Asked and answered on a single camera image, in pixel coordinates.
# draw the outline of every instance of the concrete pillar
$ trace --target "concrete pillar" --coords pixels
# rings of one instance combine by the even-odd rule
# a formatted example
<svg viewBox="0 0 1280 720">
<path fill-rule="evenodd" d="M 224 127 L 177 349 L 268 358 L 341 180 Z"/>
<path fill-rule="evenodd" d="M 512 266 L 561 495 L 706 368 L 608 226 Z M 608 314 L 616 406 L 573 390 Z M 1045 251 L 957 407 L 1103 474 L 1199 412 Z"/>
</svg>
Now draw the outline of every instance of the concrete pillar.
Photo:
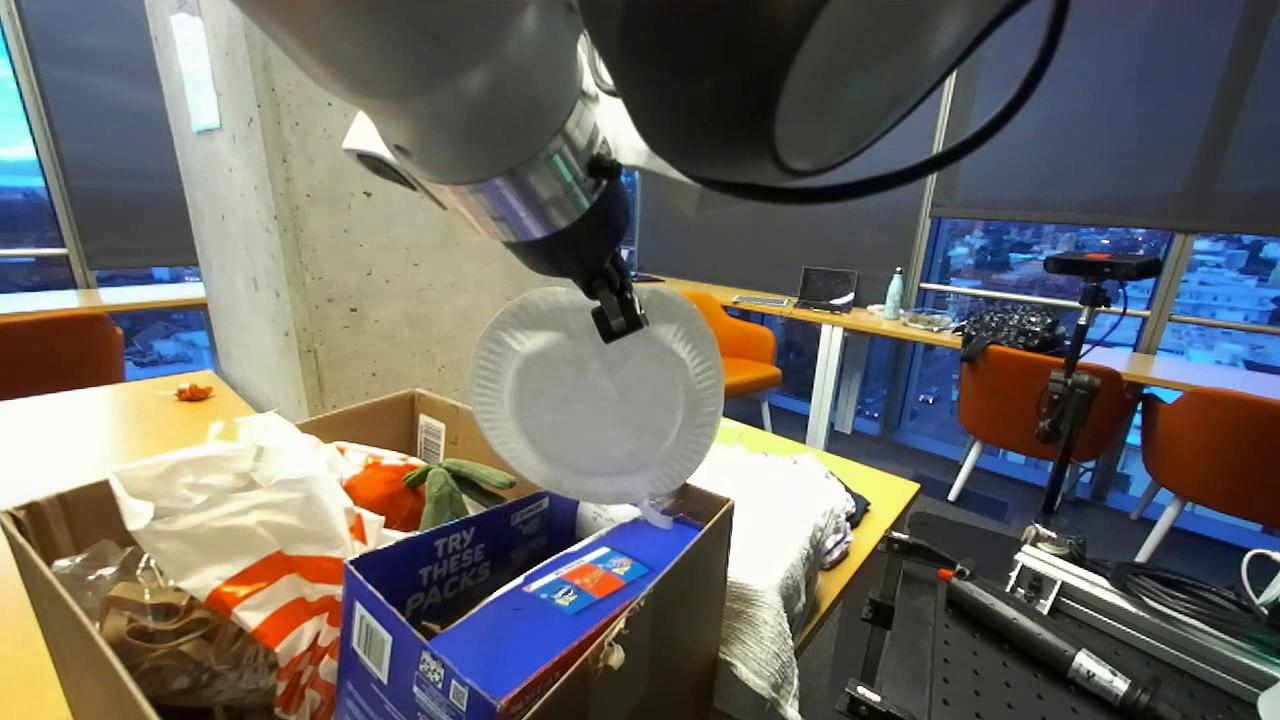
<svg viewBox="0 0 1280 720">
<path fill-rule="evenodd" d="M 349 162 L 352 109 L 221 0 L 194 4 L 221 102 L 194 138 L 173 7 L 147 0 L 147 23 L 221 371 L 292 419 L 400 390 L 469 401 L 483 324 L 538 277 Z"/>
</svg>

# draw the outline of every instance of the metal rod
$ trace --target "metal rod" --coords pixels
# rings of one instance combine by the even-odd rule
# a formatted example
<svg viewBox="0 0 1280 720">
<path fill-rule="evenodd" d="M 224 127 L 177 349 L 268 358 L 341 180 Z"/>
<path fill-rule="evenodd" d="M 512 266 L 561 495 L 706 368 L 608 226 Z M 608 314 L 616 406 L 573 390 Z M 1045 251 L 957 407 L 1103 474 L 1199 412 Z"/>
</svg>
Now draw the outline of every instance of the metal rod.
<svg viewBox="0 0 1280 720">
<path fill-rule="evenodd" d="M 1061 501 L 1061 491 L 1069 484 L 1069 467 L 1070 467 L 1070 455 L 1077 455 L 1077 442 L 1080 442 L 1080 431 L 1084 431 L 1084 426 L 1093 415 L 1095 383 L 1088 375 L 1077 382 L 1077 365 L 1080 365 L 1080 351 L 1084 351 L 1084 342 L 1088 342 L 1088 324 L 1103 303 L 1107 303 L 1107 292 L 1103 292 L 1101 282 L 1080 287 L 1080 316 L 1077 316 L 1077 334 L 1069 342 L 1064 382 L 1061 382 L 1064 390 L 1061 390 L 1061 401 L 1056 401 L 1061 407 L 1047 407 L 1047 412 L 1056 412 L 1061 442 L 1056 442 L 1056 462 L 1047 467 L 1047 490 L 1045 490 L 1045 501 L 1038 501 L 1038 515 L 1036 515 L 1038 523 L 1047 523 L 1047 515 L 1056 512 L 1056 501 Z"/>
<path fill-rule="evenodd" d="M 73 256 L 69 247 L 0 247 L 3 262 Z"/>
<path fill-rule="evenodd" d="M 1235 330 L 1235 334 L 1252 334 L 1252 335 L 1280 335 L 1280 324 L 1240 324 L 1240 321 L 1210 321 L 1210 316 L 1168 316 L 1168 324 Z"/>
<path fill-rule="evenodd" d="M 1248 706 L 1280 681 L 1280 658 L 1262 658 L 1252 644 L 1225 638 L 1225 632 L 1196 625 L 1196 619 L 1168 625 L 1162 615 L 1144 612 L 1140 605 L 1121 597 L 1103 576 L 1095 576 L 1080 565 L 1069 565 L 1069 559 L 1047 557 L 1026 546 L 1010 557 L 1010 565 L 1017 565 L 1010 584 L 1026 580 L 1026 573 L 1061 584 L 1061 608 L 1069 615 L 1080 615 L 1084 625 L 1095 625 L 1101 632 L 1133 641 L 1135 648 L 1144 648 L 1175 669 L 1188 669 L 1191 675 L 1199 675 L 1199 681 L 1207 681 Z"/>
<path fill-rule="evenodd" d="M 1009 303 L 1045 303 L 1045 309 L 1080 309 L 1080 299 L 1061 299 L 1061 295 L 1025 295 L 1025 292 L 957 287 L 957 283 L 918 283 L 918 292 L 978 295 L 978 299 L 1009 299 Z"/>
<path fill-rule="evenodd" d="M 943 148 L 949 148 L 953 106 L 957 106 L 957 71 L 943 82 L 929 151 L 943 151 Z M 918 183 L 918 209 L 917 209 L 917 231 L 910 231 L 910 262 L 908 262 L 908 287 L 904 287 L 904 299 L 908 299 L 910 309 L 918 309 L 918 287 L 925 287 L 918 282 L 925 282 L 925 262 L 929 262 L 930 226 L 935 226 L 935 219 L 930 219 L 935 183 L 938 183 L 935 173 L 925 175 L 925 183 Z"/>
<path fill-rule="evenodd" d="M 1152 295 L 1152 316 L 1144 324 L 1144 334 L 1135 335 L 1135 351 L 1155 351 L 1160 349 L 1160 335 L 1168 330 L 1168 316 L 1170 316 L 1170 299 L 1175 299 L 1175 287 L 1188 272 L 1188 262 L 1191 262 L 1191 238 L 1175 231 L 1168 239 L 1168 251 L 1162 251 L 1162 272 L 1155 277 L 1155 295 Z"/>
</svg>

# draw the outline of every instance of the white cloth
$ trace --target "white cloth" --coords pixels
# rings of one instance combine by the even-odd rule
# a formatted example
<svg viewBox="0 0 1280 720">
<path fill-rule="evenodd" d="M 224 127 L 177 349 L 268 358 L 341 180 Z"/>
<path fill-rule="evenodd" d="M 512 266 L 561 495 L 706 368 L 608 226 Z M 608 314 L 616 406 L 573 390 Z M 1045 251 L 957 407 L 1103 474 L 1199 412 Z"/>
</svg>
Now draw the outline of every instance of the white cloth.
<svg viewBox="0 0 1280 720">
<path fill-rule="evenodd" d="M 847 538 L 851 495 L 817 455 L 721 445 L 687 484 L 737 506 L 716 707 L 798 720 L 790 628 L 811 615 L 811 584 L 825 553 Z"/>
<path fill-rule="evenodd" d="M 383 540 L 342 491 L 342 455 L 262 412 L 237 442 L 116 467 L 110 490 L 165 576 L 271 648 L 275 718 L 330 718 L 341 573 Z"/>
</svg>

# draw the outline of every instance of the desk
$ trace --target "desk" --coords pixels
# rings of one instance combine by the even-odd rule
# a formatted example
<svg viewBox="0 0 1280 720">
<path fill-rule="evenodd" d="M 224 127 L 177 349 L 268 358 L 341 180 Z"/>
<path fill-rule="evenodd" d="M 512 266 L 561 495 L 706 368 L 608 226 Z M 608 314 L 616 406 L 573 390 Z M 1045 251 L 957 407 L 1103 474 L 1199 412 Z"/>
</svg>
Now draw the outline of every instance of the desk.
<svg viewBox="0 0 1280 720">
<path fill-rule="evenodd" d="M 204 406 L 179 406 L 179 383 L 212 383 Z M 0 406 L 0 512 L 50 495 L 138 455 L 199 445 L 212 419 L 251 407 L 212 371 L 78 394 L 25 398 Z"/>
<path fill-rule="evenodd" d="M 1116 368 L 1129 383 L 1155 383 L 1155 390 L 1225 390 L 1225 394 L 1248 394 L 1280 401 L 1280 375 L 1248 371 L 1248 368 L 1217 368 L 1217 365 L 1191 365 L 1184 358 L 1147 358 L 1129 349 L 1095 349 L 1084 358 L 1084 365 Z"/>
<path fill-rule="evenodd" d="M 729 309 L 819 330 L 811 398 L 807 398 L 807 429 L 804 429 L 804 445 L 811 445 L 811 450 L 826 450 L 830 412 L 839 415 L 839 431 L 851 431 L 865 346 L 856 346 L 851 362 L 839 368 L 845 334 L 851 334 L 856 342 L 885 335 L 885 342 L 908 342 L 908 346 L 930 346 L 930 349 L 959 349 L 957 334 L 929 334 L 918 324 L 885 321 L 866 309 L 851 309 L 851 314 L 790 309 L 789 295 L 731 287 L 731 283 L 675 282 L 675 277 L 665 277 L 665 287 L 706 292 Z"/>
<path fill-rule="evenodd" d="M 0 292 L 0 324 L 31 316 L 119 316 L 179 309 L 204 309 L 204 283 Z"/>
<path fill-rule="evenodd" d="M 807 431 L 804 445 L 825 450 L 830 415 L 851 429 L 856 412 L 856 390 L 859 390 L 859 349 L 851 349 L 851 365 L 839 368 L 839 349 L 845 334 L 851 335 L 885 335 L 885 342 L 908 342 L 908 346 L 930 346 L 930 349 L 953 349 L 959 351 L 959 334 L 929 334 L 917 324 L 885 321 L 866 309 L 851 314 L 811 314 L 811 309 L 790 309 L 789 295 L 773 295 L 760 287 L 731 287 L 731 283 L 700 283 L 700 282 L 675 282 L 665 277 L 665 287 L 695 287 L 711 292 L 729 309 L 760 314 L 760 316 L 781 316 L 781 321 L 798 321 L 798 324 L 819 324 L 819 349 L 817 349 L 817 368 L 811 368 L 811 401 L 807 401 Z M 1116 368 L 1129 383 L 1152 383 L 1152 390 L 1225 390 L 1225 394 L 1248 394 L 1248 398 L 1268 398 L 1280 401 L 1280 375 L 1268 371 L 1244 371 L 1244 368 L 1210 368 L 1210 365 L 1191 365 L 1184 358 L 1152 358 L 1152 351 L 1129 351 L 1129 349 L 1093 349 L 1084 365 L 1103 365 Z"/>
</svg>

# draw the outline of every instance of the chair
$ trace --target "chair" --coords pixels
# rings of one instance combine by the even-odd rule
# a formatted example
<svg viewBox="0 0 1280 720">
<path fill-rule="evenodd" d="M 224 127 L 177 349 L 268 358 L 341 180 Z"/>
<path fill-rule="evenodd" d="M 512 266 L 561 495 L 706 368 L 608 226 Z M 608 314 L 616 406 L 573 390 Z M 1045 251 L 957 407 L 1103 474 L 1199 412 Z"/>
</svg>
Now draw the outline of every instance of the chair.
<svg viewBox="0 0 1280 720">
<path fill-rule="evenodd" d="M 110 316 L 31 316 L 0 324 L 0 401 L 122 382 Z"/>
<path fill-rule="evenodd" d="M 1005 346 L 991 346 L 978 358 L 959 365 L 959 429 L 970 438 L 970 445 L 953 480 L 953 491 L 949 491 L 953 506 L 959 501 L 986 445 L 1019 455 L 1036 455 L 1036 462 L 1056 462 L 1061 450 L 1038 445 L 1036 426 L 1045 415 L 1047 375 L 1061 365 L 1064 365 L 1061 358 L 1019 351 Z M 1080 365 L 1080 371 L 1095 375 L 1101 394 L 1077 438 L 1070 474 L 1088 462 L 1107 455 L 1135 407 L 1135 390 L 1129 390 L 1116 368 Z"/>
<path fill-rule="evenodd" d="M 1188 506 L 1262 527 L 1280 523 L 1280 401 L 1188 390 L 1178 401 L 1144 401 L 1144 465 L 1170 491 L 1135 565 L 1152 559 Z"/>
<path fill-rule="evenodd" d="M 721 346 L 722 398 L 760 398 L 760 426 L 773 431 L 769 394 L 782 383 L 775 368 L 775 335 L 762 324 L 729 316 L 711 292 L 681 292 Z"/>
</svg>

